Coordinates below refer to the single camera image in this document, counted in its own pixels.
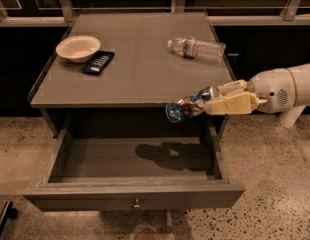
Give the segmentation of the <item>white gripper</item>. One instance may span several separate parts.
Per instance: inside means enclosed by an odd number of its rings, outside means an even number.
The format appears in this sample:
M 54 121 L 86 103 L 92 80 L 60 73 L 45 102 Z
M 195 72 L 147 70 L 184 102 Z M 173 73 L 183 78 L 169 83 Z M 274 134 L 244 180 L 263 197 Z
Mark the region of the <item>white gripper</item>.
M 207 114 L 245 115 L 256 109 L 277 113 L 291 109 L 296 100 L 293 76 L 284 68 L 260 72 L 248 81 L 248 85 L 241 79 L 219 85 L 217 89 L 222 97 L 204 104 Z M 241 93 L 229 94 L 237 90 Z

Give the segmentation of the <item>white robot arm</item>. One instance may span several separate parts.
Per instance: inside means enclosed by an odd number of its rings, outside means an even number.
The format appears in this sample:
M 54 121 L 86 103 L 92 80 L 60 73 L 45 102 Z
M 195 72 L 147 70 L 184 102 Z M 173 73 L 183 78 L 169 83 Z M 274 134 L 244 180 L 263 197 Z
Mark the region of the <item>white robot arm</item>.
M 279 113 L 279 121 L 291 128 L 310 106 L 310 63 L 263 71 L 249 81 L 237 80 L 213 87 L 204 103 L 210 115 L 244 115 L 257 110 Z

